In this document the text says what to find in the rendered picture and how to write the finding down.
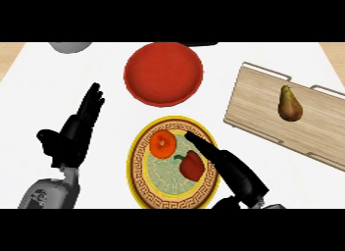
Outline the yellow patterned plate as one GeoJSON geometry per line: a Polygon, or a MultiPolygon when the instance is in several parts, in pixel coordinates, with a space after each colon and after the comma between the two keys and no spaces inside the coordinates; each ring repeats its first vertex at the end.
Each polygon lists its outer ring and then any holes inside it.
{"type": "Polygon", "coordinates": [[[190,131],[216,145],[205,126],[184,116],[159,118],[135,137],[126,161],[126,176],[134,198],[143,208],[199,209],[205,208],[213,199],[221,175],[212,162],[184,137],[190,131]],[[150,137],[162,129],[174,134],[177,140],[175,152],[166,159],[159,159],[150,151],[150,137]],[[182,176],[181,160],[174,158],[175,155],[185,156],[190,150],[197,153],[205,164],[205,173],[199,181],[191,181],[182,176]]]}

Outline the red bell pepper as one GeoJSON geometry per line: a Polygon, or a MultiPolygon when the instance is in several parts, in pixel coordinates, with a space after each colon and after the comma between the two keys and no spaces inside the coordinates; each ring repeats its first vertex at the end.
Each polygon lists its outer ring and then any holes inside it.
{"type": "Polygon", "coordinates": [[[174,158],[181,160],[179,172],[191,181],[199,181],[205,173],[205,164],[197,153],[190,150],[185,156],[175,155],[174,158]]]}

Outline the grey round object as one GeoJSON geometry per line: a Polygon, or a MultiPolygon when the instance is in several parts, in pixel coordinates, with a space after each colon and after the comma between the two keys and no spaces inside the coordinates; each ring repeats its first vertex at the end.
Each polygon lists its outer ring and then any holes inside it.
{"type": "Polygon", "coordinates": [[[91,42],[51,42],[54,50],[63,54],[82,52],[91,45],[91,42]]]}

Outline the orange persimmon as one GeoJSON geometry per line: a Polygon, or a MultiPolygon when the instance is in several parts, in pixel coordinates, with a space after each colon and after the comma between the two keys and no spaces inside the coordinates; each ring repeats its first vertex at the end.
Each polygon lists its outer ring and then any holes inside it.
{"type": "Polygon", "coordinates": [[[154,132],[150,137],[150,151],[159,159],[166,159],[172,156],[177,147],[174,134],[162,129],[154,132]]]}

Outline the brown pear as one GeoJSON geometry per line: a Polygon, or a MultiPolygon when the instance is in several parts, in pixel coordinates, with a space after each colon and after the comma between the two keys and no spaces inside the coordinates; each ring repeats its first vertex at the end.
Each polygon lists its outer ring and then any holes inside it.
{"type": "Polygon", "coordinates": [[[287,122],[296,122],[304,115],[304,107],[298,101],[289,85],[281,87],[279,115],[287,122]]]}

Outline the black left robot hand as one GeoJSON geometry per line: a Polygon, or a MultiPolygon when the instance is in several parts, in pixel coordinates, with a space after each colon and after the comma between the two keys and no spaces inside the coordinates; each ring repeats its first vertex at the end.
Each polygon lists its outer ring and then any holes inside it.
{"type": "Polygon", "coordinates": [[[79,111],[70,116],[60,132],[42,129],[38,140],[43,154],[52,158],[54,168],[79,168],[88,155],[94,127],[104,105],[101,85],[94,83],[85,95],[79,111]]]}

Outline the red bowl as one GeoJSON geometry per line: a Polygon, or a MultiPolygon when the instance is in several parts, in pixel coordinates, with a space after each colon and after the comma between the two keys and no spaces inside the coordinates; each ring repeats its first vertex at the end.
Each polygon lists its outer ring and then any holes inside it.
{"type": "Polygon", "coordinates": [[[143,103],[156,107],[175,106],[200,87],[200,58],[178,42],[150,43],[129,57],[123,79],[128,91],[143,103]]]}

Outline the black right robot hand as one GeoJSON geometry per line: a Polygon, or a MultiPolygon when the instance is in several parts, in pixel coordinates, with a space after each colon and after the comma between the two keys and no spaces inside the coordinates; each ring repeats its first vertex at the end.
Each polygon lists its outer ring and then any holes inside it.
{"type": "Polygon", "coordinates": [[[240,158],[228,151],[219,150],[193,132],[185,134],[185,139],[194,144],[206,159],[212,162],[215,169],[234,192],[234,196],[224,198],[215,209],[239,209],[245,203],[249,209],[259,209],[264,205],[264,196],[270,189],[258,175],[240,158]]]}

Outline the wooden cutting board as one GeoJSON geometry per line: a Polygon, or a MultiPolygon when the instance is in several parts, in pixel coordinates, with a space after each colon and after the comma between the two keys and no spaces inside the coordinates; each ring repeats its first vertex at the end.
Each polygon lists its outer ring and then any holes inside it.
{"type": "Polygon", "coordinates": [[[299,85],[289,75],[245,62],[225,123],[345,172],[345,93],[299,85]],[[283,87],[304,108],[293,122],[279,113],[283,87]]]}

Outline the dark object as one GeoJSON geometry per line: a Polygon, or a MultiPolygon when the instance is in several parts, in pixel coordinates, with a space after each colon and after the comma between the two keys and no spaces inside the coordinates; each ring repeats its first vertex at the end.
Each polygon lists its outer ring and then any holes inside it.
{"type": "Polygon", "coordinates": [[[216,45],[219,42],[179,42],[179,43],[188,47],[199,47],[199,46],[216,45]]]}

